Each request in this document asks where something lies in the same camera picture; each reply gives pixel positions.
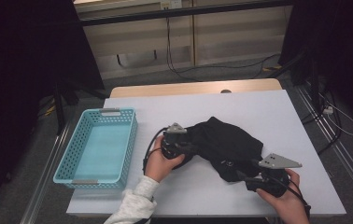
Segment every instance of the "black cloth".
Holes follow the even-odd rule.
[[[240,181],[237,170],[246,176],[259,174],[252,160],[261,161],[263,143],[249,133],[214,117],[188,128],[198,155],[211,162],[220,177],[228,182]]]

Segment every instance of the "human hand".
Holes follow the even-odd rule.
[[[162,154],[162,139],[164,136],[156,138],[153,149],[149,152],[148,163],[145,171],[145,176],[148,176],[160,183],[171,170],[178,166],[185,159],[185,155],[180,155],[176,158],[168,160]]]
[[[285,169],[287,174],[290,176],[290,180],[299,187],[300,177],[297,173],[290,169]],[[296,192],[299,192],[298,188],[294,184],[290,183],[289,187]],[[302,201],[296,197],[292,192],[287,190],[281,197],[276,198],[275,196],[267,193],[263,189],[257,189],[256,192],[266,202],[273,206],[276,212],[279,214],[281,219],[288,224],[305,224],[309,223],[307,215],[304,211],[304,205]]]

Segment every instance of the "plastic basket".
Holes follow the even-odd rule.
[[[132,108],[85,110],[54,183],[72,189],[123,189],[127,182],[137,121]]]

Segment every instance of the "black cable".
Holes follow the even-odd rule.
[[[287,186],[284,183],[282,183],[280,180],[278,180],[278,179],[276,179],[276,178],[274,178],[272,176],[269,176],[269,175],[267,175],[266,177],[272,179],[277,184],[279,184],[280,186],[284,187],[285,189],[289,190],[292,194],[294,194],[302,202],[302,204],[304,206],[305,214],[307,215],[307,218],[310,219],[311,206],[303,198],[302,192],[300,191],[300,188],[299,188],[299,186],[297,186],[297,184],[295,184],[291,180],[289,181],[290,183],[292,183],[296,187],[296,189],[300,192],[300,194],[298,192],[296,192],[294,189],[292,189],[290,186]]]
[[[147,153],[145,154],[145,158],[144,158],[144,167],[142,168],[142,170],[144,171],[144,174],[145,174],[145,170],[146,170],[146,167],[147,167],[147,162],[148,162],[148,159],[149,159],[149,156],[151,154],[150,152],[150,148],[151,146],[153,145],[153,142],[156,140],[156,137],[161,133],[161,132],[164,132],[165,130],[167,130],[167,128],[162,128],[160,129],[152,138],[152,140],[150,141],[149,143],[149,146],[148,146],[148,149],[147,149]]]
[[[320,117],[320,116],[321,116],[321,115],[320,115],[320,114],[318,114],[318,115],[316,115],[315,117],[313,117],[313,118],[312,118],[312,119],[310,119],[310,120],[303,121],[303,122],[302,122],[302,125],[305,125],[305,124],[311,123],[311,122],[313,122],[314,120],[319,119],[319,117]]]
[[[55,109],[55,107],[54,107],[54,109],[52,109],[52,110],[50,110],[50,111],[46,111],[45,113],[42,113],[42,114],[39,114],[39,115],[37,115],[37,117],[38,118],[40,118],[40,117],[42,117],[42,116],[44,116],[44,115],[47,115],[47,114],[51,114],[52,112],[54,112],[56,109]]]
[[[329,91],[330,95],[331,95],[331,98],[332,98],[332,104],[337,107],[336,105],[336,102],[334,100],[334,96],[333,96],[333,93],[331,91]],[[336,124],[337,126],[339,126],[340,128],[342,128],[342,122],[340,120],[340,116],[339,116],[339,112],[337,110],[334,110],[333,111],[333,115],[335,117],[335,120],[336,120]],[[332,140],[328,143],[327,146],[325,146],[324,148],[322,148],[321,150],[319,150],[317,152],[317,154],[320,156],[324,151],[326,151],[328,148],[330,148],[339,138],[340,138],[340,135],[342,134],[342,131],[340,130],[340,128],[337,128],[336,130],[336,133],[334,135],[334,137],[332,138]]]
[[[192,80],[192,81],[197,81],[197,82],[201,82],[201,80],[195,79],[195,78],[191,78],[191,77],[183,77],[182,75],[180,75],[178,73],[178,71],[175,69],[174,64],[173,64],[173,58],[171,55],[171,40],[170,40],[170,19],[166,18],[167,21],[167,65],[168,68],[175,73],[177,76],[184,78],[184,79],[188,79],[188,80]]]
[[[287,19],[287,11],[285,10],[286,6],[284,6],[284,18],[285,18],[285,24],[287,24],[288,27],[288,19]]]
[[[225,65],[206,65],[206,66],[197,66],[197,67],[193,67],[193,68],[188,68],[186,70],[182,70],[182,71],[177,71],[174,67],[174,63],[173,63],[173,59],[172,59],[172,53],[171,53],[171,39],[170,39],[170,33],[171,33],[171,29],[170,29],[170,20],[169,18],[166,18],[167,21],[167,65],[168,68],[170,69],[170,71],[172,71],[173,73],[177,74],[179,77],[181,78],[185,78],[185,79],[189,79],[189,80],[193,80],[193,81],[198,81],[201,82],[201,80],[195,79],[195,78],[190,78],[190,77],[183,77],[182,73],[186,73],[189,72],[191,70],[195,70],[195,69],[201,69],[201,68],[231,68],[231,69],[237,69],[237,68],[246,68],[246,67],[251,67],[251,66],[255,66],[258,64],[261,64],[261,70],[263,68],[263,64],[264,62],[266,62],[267,60],[275,57],[275,56],[279,56],[281,54],[277,53],[277,54],[273,54],[263,60],[260,60],[257,63],[252,63],[252,64],[248,64],[248,65],[241,65],[241,66],[225,66]],[[249,79],[253,79],[255,77],[257,77],[258,75],[261,74],[261,70],[258,72],[258,74],[256,74],[255,76],[249,78]]]
[[[149,154],[148,154],[148,159],[149,159],[149,157],[151,156],[151,154],[152,154],[153,152],[158,151],[158,150],[161,150],[161,149],[162,149],[161,147],[158,147],[158,148],[155,148],[155,149],[151,150],[151,151],[149,152]]]

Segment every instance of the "wire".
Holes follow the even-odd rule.
[[[167,130],[167,128],[162,128],[160,129],[152,138],[152,140],[150,141],[149,143],[149,146],[148,146],[148,149],[147,149],[147,153],[145,154],[145,158],[144,158],[144,167],[142,168],[142,170],[144,171],[144,174],[145,174],[145,171],[146,171],[146,168],[147,168],[147,163],[148,163],[148,159],[149,159],[149,156],[151,155],[151,153],[159,148],[156,148],[152,151],[150,151],[150,147],[151,145],[153,145],[153,142],[156,140],[156,137],[163,131]]]
[[[284,6],[284,18],[285,18],[285,25],[288,27],[288,19],[287,19],[287,6]]]
[[[251,67],[251,66],[255,66],[255,65],[260,64],[261,65],[260,71],[255,76],[249,78],[249,79],[253,79],[253,78],[255,78],[255,77],[257,77],[258,75],[261,74],[261,70],[263,68],[264,62],[266,62],[267,60],[269,60],[271,58],[274,58],[275,56],[281,55],[279,53],[273,54],[273,55],[268,56],[265,59],[262,59],[262,60],[260,60],[260,61],[258,61],[256,63],[247,64],[247,65],[241,65],[241,66],[205,65],[205,66],[196,66],[196,67],[193,67],[193,68],[188,68],[188,69],[185,69],[185,70],[177,71],[175,69],[175,67],[174,67],[174,63],[173,63],[173,59],[172,59],[172,53],[171,53],[171,38],[170,38],[170,34],[171,34],[170,30],[171,29],[170,29],[170,20],[169,20],[169,18],[166,18],[166,21],[167,21],[167,65],[168,65],[168,68],[173,73],[177,74],[181,78],[185,78],[185,79],[201,82],[201,80],[198,80],[198,79],[195,79],[195,78],[190,78],[190,77],[183,77],[180,74],[186,73],[186,72],[189,72],[189,71],[192,71],[192,70],[196,70],[196,69],[202,69],[202,68],[231,68],[231,69],[238,69],[238,68],[247,68],[247,67]]]
[[[51,110],[48,110],[48,111],[46,111],[46,112],[43,113],[43,114],[37,115],[37,117],[39,118],[39,117],[42,117],[42,116],[44,116],[44,115],[48,116],[48,115],[50,115],[52,112],[54,112],[55,110],[56,110],[56,109],[55,109],[55,107],[54,107],[54,108],[52,108]]]
[[[50,101],[53,101],[54,97],[50,97],[43,105],[39,106],[39,110],[43,109],[46,105],[50,103]]]
[[[332,27],[329,31],[329,34],[332,33],[333,31],[333,28],[334,28],[334,25],[336,24],[336,19],[337,19],[337,14],[339,13],[339,8],[340,6],[342,5],[342,0],[339,0],[339,4],[337,4],[337,9],[336,9],[336,12],[334,13],[334,18],[333,18],[333,22],[332,22]]]
[[[182,75],[179,74],[179,72],[175,69],[174,64],[173,64],[173,57],[171,54],[171,40],[170,40],[170,19],[166,18],[167,21],[167,65],[168,68],[175,73],[177,76],[181,77],[181,78],[185,78],[188,80],[192,80],[192,81],[197,81],[197,82],[201,82],[201,80],[198,80],[196,78],[191,78],[191,77],[183,77]]]
[[[323,110],[320,110],[320,111],[318,111],[318,114],[316,114],[313,118],[311,118],[310,120],[304,121],[304,119],[307,119],[310,115],[313,115],[313,114],[310,112],[308,115],[306,115],[305,117],[303,117],[303,118],[301,119],[302,125],[308,124],[308,123],[310,123],[310,122],[313,122],[314,120],[319,119],[319,118],[322,116],[322,112],[323,112]]]
[[[290,186],[285,185],[284,183],[282,183],[280,180],[278,180],[278,179],[276,179],[276,178],[274,178],[274,177],[272,177],[270,175],[267,175],[266,177],[269,178],[269,179],[272,179],[277,184],[279,184],[280,186],[284,187],[285,189],[289,190],[292,194],[294,194],[302,202],[302,204],[304,206],[305,214],[307,215],[307,218],[310,218],[311,206],[305,201],[305,199],[304,199],[304,197],[302,195],[302,192],[300,191],[300,189],[297,186],[297,184],[295,184],[291,180],[289,181],[290,183],[292,183],[296,187],[296,189],[300,192],[300,194],[298,192],[296,192],[294,189],[292,189]]]
[[[326,99],[326,97],[322,96],[321,94],[320,94],[320,96],[321,96],[329,105],[331,105],[334,109],[336,109],[337,111],[339,111],[340,113],[342,113],[344,116],[346,116],[348,119],[350,119],[350,120],[353,122],[353,119],[352,119],[349,115],[347,115],[347,114],[346,114],[345,112],[343,112],[341,109],[337,108],[337,106],[331,104],[331,102],[329,102],[328,99]],[[353,136],[353,133],[349,133],[348,131],[344,130],[344,129],[340,126],[340,124],[336,124],[336,122],[331,119],[331,116],[330,116],[329,114],[328,114],[328,119],[333,123],[334,126],[336,126],[338,129],[340,129],[342,132]]]
[[[332,94],[331,91],[329,91],[330,95],[331,95],[331,98],[332,98],[332,102],[334,105],[336,105],[336,102],[334,100],[334,96]],[[336,122],[338,123],[338,126],[342,127],[342,122],[340,120],[340,117],[339,117],[339,113],[338,111],[336,110],[334,113],[333,113],[335,119],[336,119]],[[320,156],[324,151],[326,151],[328,148],[330,148],[339,138],[340,138],[340,135],[342,133],[340,132],[340,129],[337,129],[336,130],[336,133],[334,135],[334,137],[332,138],[332,140],[328,143],[327,146],[325,146],[323,149],[321,149],[320,151],[317,152],[317,154]]]

